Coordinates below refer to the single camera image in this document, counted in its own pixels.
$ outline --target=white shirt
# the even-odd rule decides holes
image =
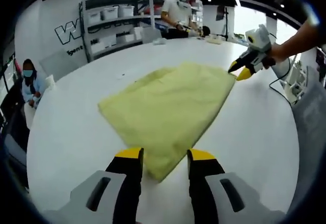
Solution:
[[[165,0],[162,12],[167,12],[172,21],[189,26],[189,19],[192,17],[192,7],[190,4],[180,0]]]

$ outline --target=blue shirt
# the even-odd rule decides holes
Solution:
[[[36,75],[36,78],[33,80],[33,86],[35,88],[36,92],[39,92],[41,94],[41,97],[46,89],[46,83],[45,79],[41,77],[39,74]],[[37,98],[34,97],[34,94],[31,93],[30,86],[26,86],[25,79],[22,81],[22,88],[21,88],[22,96],[24,98],[24,101],[27,103],[31,99],[34,100],[34,108],[37,108],[37,105],[41,99],[41,97]]]

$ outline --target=face mask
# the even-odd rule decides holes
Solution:
[[[22,73],[24,74],[25,77],[31,77],[33,75],[32,70],[23,70]]]

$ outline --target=white table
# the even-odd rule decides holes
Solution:
[[[73,188],[105,170],[126,148],[98,111],[102,98],[153,70],[183,61],[228,69],[245,49],[228,42],[170,40],[110,54],[60,79],[44,94],[29,137],[27,171],[36,207],[59,209]],[[226,172],[237,173],[259,192],[265,206],[286,212],[297,182],[299,148],[289,104],[268,87],[275,79],[269,69],[237,82],[195,148],[217,157]],[[160,184],[144,174],[137,216],[144,224],[194,223],[186,158]]]

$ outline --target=yellow cloth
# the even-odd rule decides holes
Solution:
[[[129,147],[145,149],[147,170],[162,181],[216,117],[235,79],[221,68],[184,63],[156,70],[98,106]]]

